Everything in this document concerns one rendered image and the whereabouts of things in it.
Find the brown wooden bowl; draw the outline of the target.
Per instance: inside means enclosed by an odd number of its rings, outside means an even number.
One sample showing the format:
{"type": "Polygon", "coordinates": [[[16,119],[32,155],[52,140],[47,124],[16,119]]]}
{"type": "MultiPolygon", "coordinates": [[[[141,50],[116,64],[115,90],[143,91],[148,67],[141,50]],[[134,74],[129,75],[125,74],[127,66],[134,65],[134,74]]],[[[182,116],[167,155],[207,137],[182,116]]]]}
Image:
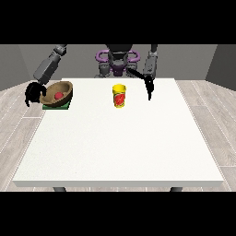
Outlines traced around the brown wooden bowl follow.
{"type": "Polygon", "coordinates": [[[40,96],[40,102],[51,108],[57,108],[68,103],[73,96],[73,84],[69,81],[59,81],[46,90],[46,95],[40,96]]]}

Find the yellow cup with melon print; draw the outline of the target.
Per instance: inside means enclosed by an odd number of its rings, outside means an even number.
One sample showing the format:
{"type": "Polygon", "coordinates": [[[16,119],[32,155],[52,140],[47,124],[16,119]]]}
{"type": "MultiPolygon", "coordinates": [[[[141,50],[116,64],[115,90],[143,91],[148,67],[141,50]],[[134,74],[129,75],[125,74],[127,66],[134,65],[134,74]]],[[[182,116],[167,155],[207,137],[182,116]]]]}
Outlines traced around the yellow cup with melon print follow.
{"type": "Polygon", "coordinates": [[[126,86],[116,84],[112,87],[113,103],[116,108],[124,107],[126,86]]]}

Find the green square pad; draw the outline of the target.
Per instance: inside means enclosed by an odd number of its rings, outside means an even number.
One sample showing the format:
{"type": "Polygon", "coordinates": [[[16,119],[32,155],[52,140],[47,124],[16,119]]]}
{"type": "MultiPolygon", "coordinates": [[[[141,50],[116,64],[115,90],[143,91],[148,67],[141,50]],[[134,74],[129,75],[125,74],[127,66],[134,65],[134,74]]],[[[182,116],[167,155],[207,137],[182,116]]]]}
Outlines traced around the green square pad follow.
{"type": "Polygon", "coordinates": [[[62,106],[58,106],[58,107],[50,107],[50,106],[47,106],[47,105],[42,105],[42,109],[43,110],[68,110],[69,106],[70,106],[70,102],[67,102],[66,104],[62,105],[62,106]]]}

